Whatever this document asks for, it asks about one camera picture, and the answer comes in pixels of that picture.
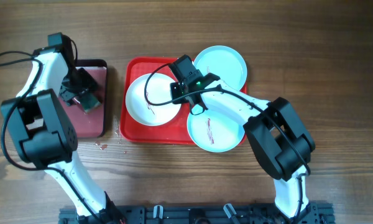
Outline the light blue plate front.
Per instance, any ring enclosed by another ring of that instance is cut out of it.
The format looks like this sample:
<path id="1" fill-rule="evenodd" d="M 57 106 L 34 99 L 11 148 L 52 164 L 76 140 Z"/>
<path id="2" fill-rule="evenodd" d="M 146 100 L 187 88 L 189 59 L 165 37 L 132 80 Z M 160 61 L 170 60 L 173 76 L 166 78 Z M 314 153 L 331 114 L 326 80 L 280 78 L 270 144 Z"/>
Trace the light blue plate front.
<path id="1" fill-rule="evenodd" d="M 235 148 L 244 139 L 245 132 L 239 124 L 213 110 L 199 105 L 191 109 L 187 117 L 187 131 L 191 140 L 209 152 L 226 152 Z"/>

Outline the white plate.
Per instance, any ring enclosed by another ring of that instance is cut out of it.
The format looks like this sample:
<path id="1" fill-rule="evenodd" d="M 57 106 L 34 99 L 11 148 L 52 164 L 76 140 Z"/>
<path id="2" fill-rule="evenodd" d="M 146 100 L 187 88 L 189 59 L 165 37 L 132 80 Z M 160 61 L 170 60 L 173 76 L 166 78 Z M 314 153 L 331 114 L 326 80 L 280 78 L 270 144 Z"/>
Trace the white plate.
<path id="1" fill-rule="evenodd" d="M 145 74 L 131 83 L 126 92 L 126 109 L 138 123 L 146 126 L 160 126 L 176 117 L 181 105 L 169 103 L 155 106 L 155 104 L 165 103 L 172 99 L 170 84 L 174 80 L 161 73 L 156 73 L 149 80 L 146 90 L 148 101 L 146 101 L 144 88 L 148 77 L 149 74 Z"/>

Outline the light blue plate back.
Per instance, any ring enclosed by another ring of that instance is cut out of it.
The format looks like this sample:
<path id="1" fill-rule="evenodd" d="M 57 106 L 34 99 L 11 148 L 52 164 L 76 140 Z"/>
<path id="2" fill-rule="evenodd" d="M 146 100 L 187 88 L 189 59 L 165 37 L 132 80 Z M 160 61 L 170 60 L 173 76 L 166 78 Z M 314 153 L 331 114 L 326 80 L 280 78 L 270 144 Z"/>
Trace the light blue plate back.
<path id="1" fill-rule="evenodd" d="M 235 90 L 242 90 L 247 80 L 247 65 L 236 50 L 215 45 L 201 51 L 193 61 L 203 75 L 213 73 Z"/>

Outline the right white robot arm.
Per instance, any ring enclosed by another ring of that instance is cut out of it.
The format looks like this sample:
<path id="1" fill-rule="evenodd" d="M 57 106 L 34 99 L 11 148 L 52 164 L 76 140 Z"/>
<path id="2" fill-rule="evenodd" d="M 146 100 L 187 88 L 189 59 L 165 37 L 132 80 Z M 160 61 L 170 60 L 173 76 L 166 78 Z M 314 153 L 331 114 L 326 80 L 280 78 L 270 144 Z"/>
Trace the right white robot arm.
<path id="1" fill-rule="evenodd" d="M 308 205 L 305 177 L 315 143 L 293 106 L 284 98 L 260 100 L 231 88 L 209 73 L 174 72 L 176 101 L 200 104 L 241 125 L 261 168 L 275 184 L 275 206 L 298 223 Z"/>

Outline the green yellow sponge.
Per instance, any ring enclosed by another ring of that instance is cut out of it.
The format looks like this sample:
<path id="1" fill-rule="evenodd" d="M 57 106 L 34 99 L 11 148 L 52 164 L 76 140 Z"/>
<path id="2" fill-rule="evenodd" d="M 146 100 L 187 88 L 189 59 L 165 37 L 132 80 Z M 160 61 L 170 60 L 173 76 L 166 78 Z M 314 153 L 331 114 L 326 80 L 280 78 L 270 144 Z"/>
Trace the green yellow sponge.
<path id="1" fill-rule="evenodd" d="M 92 93 L 77 96 L 73 100 L 86 114 L 101 106 L 101 102 Z"/>

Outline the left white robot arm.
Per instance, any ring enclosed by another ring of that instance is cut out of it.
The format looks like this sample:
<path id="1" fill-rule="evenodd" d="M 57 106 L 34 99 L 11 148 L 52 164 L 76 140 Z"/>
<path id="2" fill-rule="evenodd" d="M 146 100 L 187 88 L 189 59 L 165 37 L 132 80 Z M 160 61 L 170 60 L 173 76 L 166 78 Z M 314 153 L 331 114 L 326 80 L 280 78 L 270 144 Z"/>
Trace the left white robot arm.
<path id="1" fill-rule="evenodd" d="M 4 157 L 18 169 L 55 179 L 75 205 L 78 223 L 125 223 L 82 164 L 76 131 L 58 99 L 63 81 L 78 78 L 77 51 L 56 44 L 23 56 L 32 62 L 31 74 L 17 96 L 1 104 Z"/>

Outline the light blue plate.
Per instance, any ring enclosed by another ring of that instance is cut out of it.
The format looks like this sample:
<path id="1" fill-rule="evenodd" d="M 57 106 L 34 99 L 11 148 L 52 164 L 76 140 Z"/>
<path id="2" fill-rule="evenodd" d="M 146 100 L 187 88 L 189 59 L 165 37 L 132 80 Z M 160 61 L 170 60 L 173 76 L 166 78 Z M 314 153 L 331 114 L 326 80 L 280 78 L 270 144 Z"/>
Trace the light blue plate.
<path id="1" fill-rule="evenodd" d="M 213 110 L 199 105 L 191 109 L 187 117 L 187 131 L 191 140 L 209 152 L 226 152 L 235 148 L 244 139 L 245 132 L 239 124 Z"/>
<path id="2" fill-rule="evenodd" d="M 213 73 L 235 90 L 242 90 L 247 80 L 247 65 L 236 50 L 215 45 L 201 51 L 193 61 L 203 75 Z"/>

